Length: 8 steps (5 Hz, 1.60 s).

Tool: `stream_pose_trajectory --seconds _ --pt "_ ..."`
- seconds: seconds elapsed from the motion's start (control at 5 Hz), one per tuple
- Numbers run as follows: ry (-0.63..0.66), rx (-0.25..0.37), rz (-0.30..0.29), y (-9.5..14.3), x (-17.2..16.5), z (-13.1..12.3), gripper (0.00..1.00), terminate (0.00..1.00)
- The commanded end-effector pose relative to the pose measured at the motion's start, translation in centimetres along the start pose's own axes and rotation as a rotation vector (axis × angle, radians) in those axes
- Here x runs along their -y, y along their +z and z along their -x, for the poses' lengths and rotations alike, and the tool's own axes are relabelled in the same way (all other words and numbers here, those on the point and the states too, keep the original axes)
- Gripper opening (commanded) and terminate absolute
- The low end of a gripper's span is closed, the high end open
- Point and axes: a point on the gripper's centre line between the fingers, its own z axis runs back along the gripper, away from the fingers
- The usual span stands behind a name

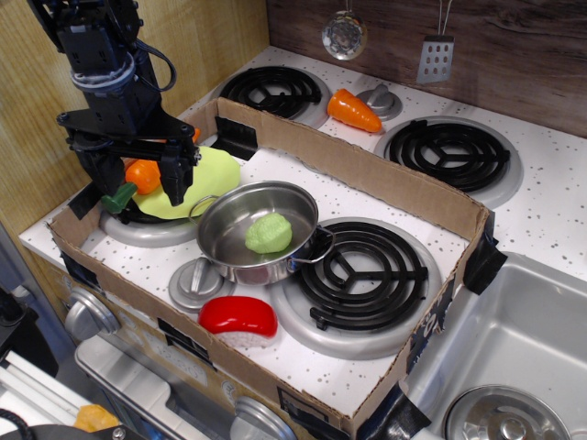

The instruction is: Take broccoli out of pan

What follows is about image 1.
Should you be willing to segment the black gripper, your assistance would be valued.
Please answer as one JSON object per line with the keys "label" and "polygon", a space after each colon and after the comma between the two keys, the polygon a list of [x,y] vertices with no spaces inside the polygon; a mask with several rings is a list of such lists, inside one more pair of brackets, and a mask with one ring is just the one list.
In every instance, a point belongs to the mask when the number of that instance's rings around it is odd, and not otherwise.
{"label": "black gripper", "polygon": [[161,186],[172,206],[183,203],[198,159],[194,128],[162,108],[161,92],[137,75],[73,75],[88,107],[58,115],[83,169],[105,195],[125,179],[123,157],[160,162]]}

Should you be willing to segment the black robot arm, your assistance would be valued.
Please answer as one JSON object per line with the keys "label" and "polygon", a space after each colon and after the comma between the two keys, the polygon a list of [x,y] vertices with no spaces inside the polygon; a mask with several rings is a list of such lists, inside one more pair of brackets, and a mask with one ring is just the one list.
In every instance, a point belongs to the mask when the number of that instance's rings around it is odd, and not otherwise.
{"label": "black robot arm", "polygon": [[194,128],[168,115],[162,93],[176,82],[170,70],[159,85],[151,57],[138,39],[142,21],[134,1],[31,1],[34,16],[71,66],[73,85],[87,103],[58,115],[67,142],[97,189],[114,195],[125,177],[124,159],[153,160],[173,206],[183,203],[200,154]]}

